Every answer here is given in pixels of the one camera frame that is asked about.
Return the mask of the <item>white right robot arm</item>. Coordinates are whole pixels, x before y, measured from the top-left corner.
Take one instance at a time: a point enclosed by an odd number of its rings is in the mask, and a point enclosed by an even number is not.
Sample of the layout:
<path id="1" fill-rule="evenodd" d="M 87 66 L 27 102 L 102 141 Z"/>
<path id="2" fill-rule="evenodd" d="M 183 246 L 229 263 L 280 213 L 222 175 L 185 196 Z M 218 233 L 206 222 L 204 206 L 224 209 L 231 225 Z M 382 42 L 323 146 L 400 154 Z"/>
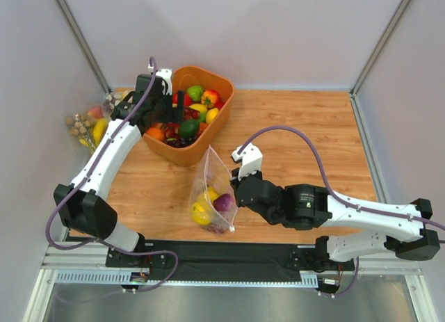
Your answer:
<path id="1" fill-rule="evenodd" d="M 384 204 L 330 193 L 310 184 L 276 186 L 259 171 L 244 177 L 239 177 L 238 172 L 234 169 L 230 179 L 236 204 L 249 208 L 271 225 L 300 231 L 320 227 L 357 230 L 346 236 L 318 238 L 320 258 L 343 262 L 388 250 L 399 259 L 428 261 L 440 250 L 438 234 L 425 224 L 432 216 L 428 200 Z"/>

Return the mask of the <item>clear polka dot zip bag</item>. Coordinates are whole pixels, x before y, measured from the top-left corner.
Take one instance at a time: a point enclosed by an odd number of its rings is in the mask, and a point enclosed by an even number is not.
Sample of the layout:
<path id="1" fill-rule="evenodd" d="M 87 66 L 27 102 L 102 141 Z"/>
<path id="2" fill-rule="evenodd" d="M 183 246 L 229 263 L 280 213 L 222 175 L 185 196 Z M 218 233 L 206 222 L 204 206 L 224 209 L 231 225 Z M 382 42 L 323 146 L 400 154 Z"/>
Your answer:
<path id="1" fill-rule="evenodd" d="M 212 147 L 208 147 L 197 167 L 188 207 L 192 220 L 208 232 L 235 232 L 238 207 L 230 178 L 231 173 L 222 159 Z"/>

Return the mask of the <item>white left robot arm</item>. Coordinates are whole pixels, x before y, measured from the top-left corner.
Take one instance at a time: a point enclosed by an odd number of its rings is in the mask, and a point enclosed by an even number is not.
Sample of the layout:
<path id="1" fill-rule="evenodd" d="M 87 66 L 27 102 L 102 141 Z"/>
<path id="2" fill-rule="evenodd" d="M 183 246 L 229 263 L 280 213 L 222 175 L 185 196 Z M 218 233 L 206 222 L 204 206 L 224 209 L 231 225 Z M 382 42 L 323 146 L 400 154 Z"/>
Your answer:
<path id="1" fill-rule="evenodd" d="M 69 185 L 60 184 L 54 191 L 54 215 L 64 227 L 117 251 L 137 254 L 141 234 L 123 225 L 106 200 L 123 161 L 143 134 L 155 122 L 182 122 L 183 104 L 172 104 L 172 79 L 170 69 L 140 74 L 135 90 L 115 106 L 104 137 L 85 167 Z"/>

